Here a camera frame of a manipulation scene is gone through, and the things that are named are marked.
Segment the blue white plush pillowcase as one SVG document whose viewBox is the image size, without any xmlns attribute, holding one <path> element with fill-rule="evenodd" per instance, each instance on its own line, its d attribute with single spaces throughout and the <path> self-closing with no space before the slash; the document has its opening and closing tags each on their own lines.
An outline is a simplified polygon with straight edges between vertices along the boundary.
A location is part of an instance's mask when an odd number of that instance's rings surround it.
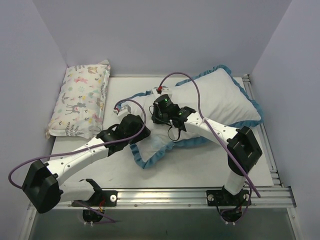
<svg viewBox="0 0 320 240">
<path fill-rule="evenodd" d="M 192 79 L 177 82 L 175 86 L 169 88 L 172 90 L 173 103 L 180 107 L 201 110 L 205 117 L 220 124 L 241 129 L 244 126 L 254 128 L 264 121 L 261 106 L 248 96 L 245 89 L 232 78 L 231 70 L 224 65 L 216 66 Z M 151 94 L 153 91 L 149 89 L 133 96 Z M 117 107 L 120 109 L 129 105 L 133 115 L 146 116 L 146 113 L 142 113 L 145 111 L 144 108 L 133 100 L 133 96 Z M 193 134 L 193 138 L 184 142 L 185 145 L 173 148 L 192 148 L 208 142 L 206 138 Z M 135 163 L 142 169 L 152 167 L 170 151 L 140 154 L 137 143 L 130 145 L 130 149 Z"/>
</svg>

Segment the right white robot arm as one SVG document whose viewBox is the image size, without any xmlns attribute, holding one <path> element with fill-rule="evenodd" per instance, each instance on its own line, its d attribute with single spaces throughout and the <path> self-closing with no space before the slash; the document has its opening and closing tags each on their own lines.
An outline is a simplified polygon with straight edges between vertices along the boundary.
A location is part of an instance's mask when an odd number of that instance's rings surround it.
<svg viewBox="0 0 320 240">
<path fill-rule="evenodd" d="M 247 183 L 259 194 L 249 177 L 263 152 L 249 127 L 241 129 L 230 127 L 209 118 L 190 107 L 179 107 L 173 103 L 168 94 L 163 94 L 153 102 L 152 118 L 155 124 L 169 124 L 178 132 L 192 133 L 219 144 L 227 153 L 230 173 L 224 184 L 222 200 L 232 205 L 240 198 L 240 191 Z"/>
</svg>

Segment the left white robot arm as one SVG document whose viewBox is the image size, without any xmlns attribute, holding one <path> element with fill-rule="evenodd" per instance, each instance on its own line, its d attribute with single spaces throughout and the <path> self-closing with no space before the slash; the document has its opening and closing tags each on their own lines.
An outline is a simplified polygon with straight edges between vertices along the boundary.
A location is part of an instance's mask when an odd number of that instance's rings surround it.
<svg viewBox="0 0 320 240">
<path fill-rule="evenodd" d="M 74 202 L 97 207 L 108 197 L 91 178 L 67 182 L 71 176 L 90 164 L 122 151 L 147 137 L 151 131 L 139 115 L 128 114 L 118 124 L 101 131 L 71 155 L 43 163 L 33 162 L 22 185 L 22 190 L 38 213 L 44 214 L 62 202 Z"/>
</svg>

